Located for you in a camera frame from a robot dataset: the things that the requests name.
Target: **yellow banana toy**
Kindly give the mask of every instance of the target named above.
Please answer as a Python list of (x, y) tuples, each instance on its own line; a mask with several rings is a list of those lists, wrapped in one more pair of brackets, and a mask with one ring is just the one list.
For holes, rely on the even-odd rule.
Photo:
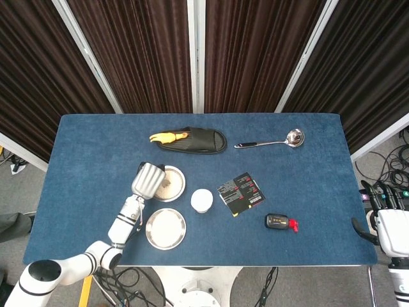
[(184, 133), (172, 133), (172, 132), (165, 132), (165, 133), (156, 133), (149, 137), (151, 142), (161, 142), (162, 144), (173, 143), (178, 139), (185, 139), (189, 136), (187, 132)]

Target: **robotic arm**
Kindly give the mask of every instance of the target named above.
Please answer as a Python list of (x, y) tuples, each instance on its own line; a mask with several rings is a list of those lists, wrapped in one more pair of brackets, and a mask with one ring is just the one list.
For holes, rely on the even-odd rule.
[(92, 275), (98, 267), (115, 268), (135, 224), (140, 220), (144, 201), (151, 199), (165, 178), (164, 166), (144, 162), (132, 182), (133, 195), (116, 216), (108, 236), (111, 245), (96, 241), (83, 254), (66, 260), (39, 260), (29, 264), (7, 300), (6, 307), (45, 306), (58, 285), (71, 285)]
[(405, 210), (394, 188), (379, 183), (386, 197), (384, 203), (370, 184), (364, 180), (361, 183), (371, 201), (378, 236), (365, 232), (355, 218), (352, 225), (362, 238), (379, 245), (391, 257), (389, 272), (397, 304), (399, 307), (409, 307), (409, 211)]

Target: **black card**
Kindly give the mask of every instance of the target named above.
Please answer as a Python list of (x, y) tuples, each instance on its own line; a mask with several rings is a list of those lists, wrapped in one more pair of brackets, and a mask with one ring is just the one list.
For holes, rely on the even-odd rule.
[(226, 182), (217, 190), (234, 217), (265, 200), (263, 193), (249, 173), (244, 173)]

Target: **dark curtain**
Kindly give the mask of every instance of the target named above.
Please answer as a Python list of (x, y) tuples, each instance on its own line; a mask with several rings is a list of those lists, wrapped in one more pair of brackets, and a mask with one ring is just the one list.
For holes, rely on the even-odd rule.
[(351, 153), (409, 113), (409, 2), (340, 0), (284, 112), (339, 113)]
[(186, 0), (68, 3), (124, 112), (192, 112)]
[(0, 132), (48, 161), (62, 115), (113, 110), (51, 1), (0, 16)]
[(274, 112), (324, 4), (207, 1), (205, 112)]

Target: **white cup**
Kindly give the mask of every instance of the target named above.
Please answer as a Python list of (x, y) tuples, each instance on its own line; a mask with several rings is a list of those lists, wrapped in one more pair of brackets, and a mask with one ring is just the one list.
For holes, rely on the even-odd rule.
[(206, 189), (198, 189), (192, 194), (190, 204), (198, 213), (206, 213), (213, 203), (213, 194)]

